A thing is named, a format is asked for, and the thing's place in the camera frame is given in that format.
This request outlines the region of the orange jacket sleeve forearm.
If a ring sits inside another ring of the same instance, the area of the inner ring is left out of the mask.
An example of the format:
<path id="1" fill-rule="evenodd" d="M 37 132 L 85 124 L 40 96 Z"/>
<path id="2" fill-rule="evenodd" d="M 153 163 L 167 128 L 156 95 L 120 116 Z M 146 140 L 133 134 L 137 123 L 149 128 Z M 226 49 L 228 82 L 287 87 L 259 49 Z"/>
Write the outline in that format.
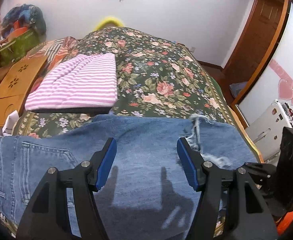
<path id="1" fill-rule="evenodd" d="M 289 227 L 293 221 L 293 211 L 288 212 L 283 218 L 277 223 L 277 232 L 281 236 Z"/>

